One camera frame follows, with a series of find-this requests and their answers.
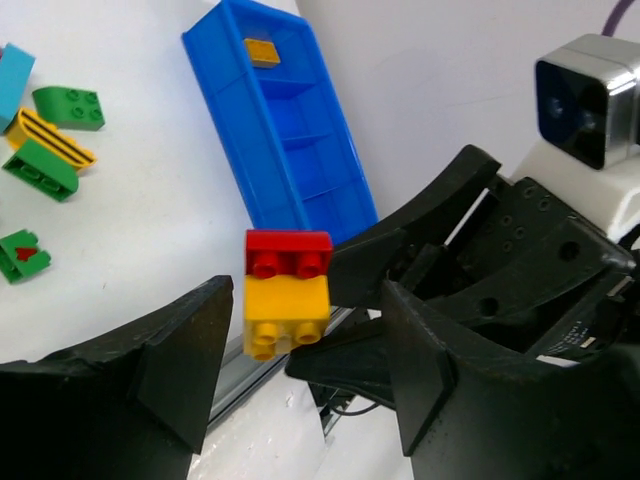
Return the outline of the small red lego brick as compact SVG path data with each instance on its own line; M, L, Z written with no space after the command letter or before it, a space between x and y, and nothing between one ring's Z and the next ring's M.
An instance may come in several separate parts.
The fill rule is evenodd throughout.
M332 252L333 244L327 232L248 230L246 274L259 279L277 275L311 279L327 274Z

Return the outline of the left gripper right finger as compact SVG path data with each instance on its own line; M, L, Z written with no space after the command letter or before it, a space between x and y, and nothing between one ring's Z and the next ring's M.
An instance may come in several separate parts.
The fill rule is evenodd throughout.
M437 313L398 284L382 316L403 452L418 479L635 479L639 350L539 361Z

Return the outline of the orange lego brick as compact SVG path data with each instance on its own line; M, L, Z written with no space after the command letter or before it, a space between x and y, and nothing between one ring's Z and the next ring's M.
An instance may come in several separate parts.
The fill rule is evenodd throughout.
M243 43L252 66L271 69L281 63L280 55L273 42L255 38L245 38Z

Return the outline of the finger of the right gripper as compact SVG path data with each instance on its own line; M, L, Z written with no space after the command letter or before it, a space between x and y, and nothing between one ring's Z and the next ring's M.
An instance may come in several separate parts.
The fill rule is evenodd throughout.
M395 408L385 328L380 319L336 329L315 344L293 350L285 373Z

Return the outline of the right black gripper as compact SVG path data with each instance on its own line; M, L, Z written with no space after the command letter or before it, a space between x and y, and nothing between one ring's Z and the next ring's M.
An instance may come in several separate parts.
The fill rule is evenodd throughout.
M532 179L483 190L501 164L464 146L414 198L338 244L333 306L378 308L382 281L528 357L581 360L620 340L631 253Z

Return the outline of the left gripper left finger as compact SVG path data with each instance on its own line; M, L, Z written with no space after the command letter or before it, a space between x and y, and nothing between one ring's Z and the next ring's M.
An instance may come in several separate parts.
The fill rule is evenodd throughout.
M233 308L213 277L36 362L1 367L5 479L183 479L202 450Z

